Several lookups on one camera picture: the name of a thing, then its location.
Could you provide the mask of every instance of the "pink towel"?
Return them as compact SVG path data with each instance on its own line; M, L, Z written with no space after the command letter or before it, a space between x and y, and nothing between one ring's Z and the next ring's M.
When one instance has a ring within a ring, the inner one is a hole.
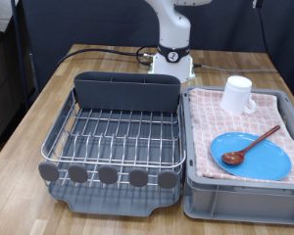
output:
M223 92L193 89L189 92L191 121L193 126L196 155L196 174L199 177L245 180L256 182L276 182L294 184L294 140L289 135L277 109L277 99L271 95L252 94L257 110L252 114L234 115L221 107ZM263 135L276 125L281 129L268 140L272 141L290 157L292 170L280 181L258 180L233 176L215 163L210 153L212 141L227 132L246 132Z

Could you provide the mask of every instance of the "wooden spoon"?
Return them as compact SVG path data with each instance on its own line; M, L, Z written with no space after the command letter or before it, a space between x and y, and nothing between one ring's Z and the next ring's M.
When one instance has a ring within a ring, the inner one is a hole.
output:
M268 136L274 134L278 129L280 128L279 125L268 131L263 136L259 137L257 140L255 140L250 146L248 146L246 149L241 150L239 152L230 152L222 155L222 160L229 165L240 165L245 160L245 154L247 151L249 151L251 148L253 148L255 145L266 139Z

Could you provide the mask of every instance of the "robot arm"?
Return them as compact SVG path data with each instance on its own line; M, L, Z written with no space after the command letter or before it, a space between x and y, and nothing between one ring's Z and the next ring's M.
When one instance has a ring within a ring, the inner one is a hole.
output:
M212 0L145 0L155 10L160 25L158 53L150 73L169 74L184 82L195 74L189 55L190 21L175 6L201 6Z
M160 44L168 48L189 45L190 21L175 6L200 6L212 0L146 0L155 10L160 25Z

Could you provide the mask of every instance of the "spoon handle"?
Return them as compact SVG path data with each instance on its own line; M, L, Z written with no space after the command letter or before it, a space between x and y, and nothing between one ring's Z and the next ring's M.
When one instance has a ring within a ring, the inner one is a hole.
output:
M270 131L268 131L266 134L262 135L261 137L259 137L257 140L255 140L250 146L248 146L246 149L244 149L242 152L246 153L247 151L249 151L251 148L253 148L255 145L257 145L259 142L263 141L264 139L266 139L268 136L271 136L272 134L274 134L278 129L280 128L279 125L275 126L273 129L271 129Z

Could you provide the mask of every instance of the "metal wire rack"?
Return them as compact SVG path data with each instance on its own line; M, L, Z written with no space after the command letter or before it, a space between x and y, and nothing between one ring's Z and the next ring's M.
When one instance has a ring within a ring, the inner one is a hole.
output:
M131 190L156 186L159 192L172 188L174 193L177 182L172 181L185 161L178 114L86 110L79 108L73 92L71 99L55 123L60 119L61 126L53 127L41 149L46 162L39 169L47 185L58 180L61 187L71 181L74 187L100 183L119 190L127 184Z

